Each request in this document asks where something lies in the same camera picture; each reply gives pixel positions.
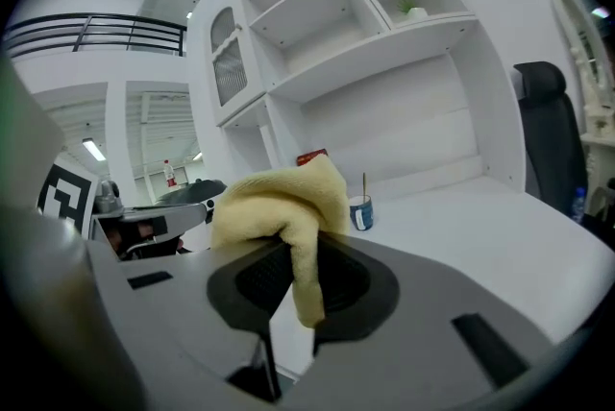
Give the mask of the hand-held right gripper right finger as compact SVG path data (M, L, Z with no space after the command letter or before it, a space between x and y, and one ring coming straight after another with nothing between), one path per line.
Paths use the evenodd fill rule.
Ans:
M557 369L523 314L445 264L322 235L325 319L292 410L516 410Z

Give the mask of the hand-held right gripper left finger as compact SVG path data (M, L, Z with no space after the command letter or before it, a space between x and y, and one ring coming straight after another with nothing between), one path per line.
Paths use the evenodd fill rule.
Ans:
M106 244L90 241L87 250L146 409L276 409L269 321L291 281L284 243L127 262Z

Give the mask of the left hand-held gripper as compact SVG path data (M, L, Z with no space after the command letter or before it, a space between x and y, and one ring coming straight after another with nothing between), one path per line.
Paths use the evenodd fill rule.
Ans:
M125 206L114 181L62 161L50 169L37 209L71 223L87 240L108 244L116 255L186 254L182 236L208 216L201 203Z

